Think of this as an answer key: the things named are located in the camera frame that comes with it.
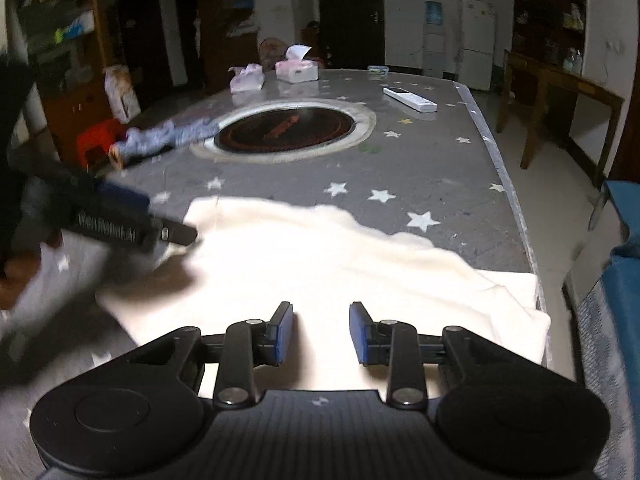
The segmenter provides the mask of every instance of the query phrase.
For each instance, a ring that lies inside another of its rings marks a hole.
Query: air conditioner remote
[[[402,88],[385,88],[383,92],[419,112],[437,112],[438,105],[424,97],[413,94]]]

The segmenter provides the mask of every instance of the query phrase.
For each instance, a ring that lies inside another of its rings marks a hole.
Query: white towel
[[[258,368],[258,387],[377,388],[384,398],[386,370],[360,366],[351,342],[349,306],[361,301],[375,321],[397,319],[432,335],[460,325],[542,360],[550,319],[535,308],[533,274],[475,270],[426,238],[386,235],[334,206],[202,198],[185,222],[200,234],[194,248],[171,248],[148,276],[98,294],[137,344],[181,326],[224,333],[240,320],[268,320],[290,301],[289,358],[281,368]],[[207,365],[202,396],[211,396],[216,369]],[[436,396],[436,375],[427,376]]]

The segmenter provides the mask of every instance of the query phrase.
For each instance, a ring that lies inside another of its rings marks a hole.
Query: wooden table leg
[[[607,159],[611,152],[611,145],[613,139],[616,137],[616,130],[618,129],[618,122],[620,122],[620,108],[622,106],[611,107],[611,118],[609,119],[609,127],[607,128],[607,135],[604,138],[604,145],[602,146],[602,152],[600,153],[600,160],[596,167],[596,172],[593,175],[591,183],[599,188],[602,185],[604,179],[604,168],[607,165]]]
[[[533,156],[536,154],[536,148],[538,146],[538,127],[542,122],[542,116],[545,114],[546,107],[546,87],[548,83],[544,75],[544,71],[540,71],[538,75],[538,92],[536,93],[536,104],[533,107],[533,113],[531,115],[531,122],[529,123],[529,129],[527,131],[527,142],[524,145],[524,151],[522,152],[522,160],[520,161],[520,167],[526,170],[533,160]]]
[[[498,120],[495,123],[495,131],[500,133],[504,130],[509,117],[509,97],[511,95],[511,80],[513,79],[513,69],[508,64],[504,71],[504,85],[502,87],[502,95],[500,96],[500,105],[498,107]]]

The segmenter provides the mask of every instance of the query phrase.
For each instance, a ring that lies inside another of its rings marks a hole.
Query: blue cloth
[[[612,254],[640,259],[640,185],[607,180],[606,186],[618,216],[629,229],[626,242],[613,249]]]
[[[607,181],[610,199],[628,227],[626,242],[612,250],[611,264],[602,275],[625,366],[636,442],[640,441],[640,186]],[[640,456],[636,457],[640,472]]]
[[[132,158],[156,155],[163,148],[178,148],[209,139],[216,136],[219,130],[218,122],[213,119],[199,119],[186,126],[175,126],[174,122],[169,120],[144,132],[130,128],[127,130],[127,140],[116,142],[110,151],[114,150],[118,161],[126,166]]]

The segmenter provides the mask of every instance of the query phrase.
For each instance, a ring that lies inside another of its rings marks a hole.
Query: door
[[[495,15],[488,3],[462,0],[462,49],[494,54]]]
[[[198,18],[198,0],[175,0],[175,5],[178,11],[180,43],[189,86],[202,88],[203,69],[196,47],[195,26],[195,21]]]
[[[469,88],[488,92],[491,87],[493,61],[493,54],[463,50],[458,81]]]
[[[171,93],[174,83],[164,42],[160,0],[117,0],[122,49],[140,107]]]
[[[328,68],[385,63],[384,0],[320,0],[320,41]]]

